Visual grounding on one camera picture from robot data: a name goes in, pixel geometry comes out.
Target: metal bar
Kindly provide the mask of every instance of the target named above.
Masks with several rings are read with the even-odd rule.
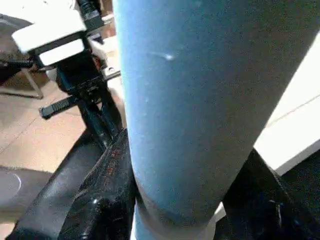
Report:
[[[316,2],[114,2],[136,238],[199,237],[319,30]]]
[[[21,71],[24,73],[26,79],[28,80],[31,87],[34,91],[26,91],[26,90],[17,90],[17,89],[10,89],[7,87],[0,87],[0,94],[7,94],[7,95],[15,95],[20,97],[27,97],[27,98],[35,98],[35,99],[43,99],[44,94],[41,89],[38,87],[36,82],[34,81],[33,77],[30,75],[27,69],[22,68]]]

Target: blue cylindrical tube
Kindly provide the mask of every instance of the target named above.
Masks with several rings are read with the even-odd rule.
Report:
[[[117,0],[114,10],[140,191],[136,237],[200,239],[320,11],[285,0]]]

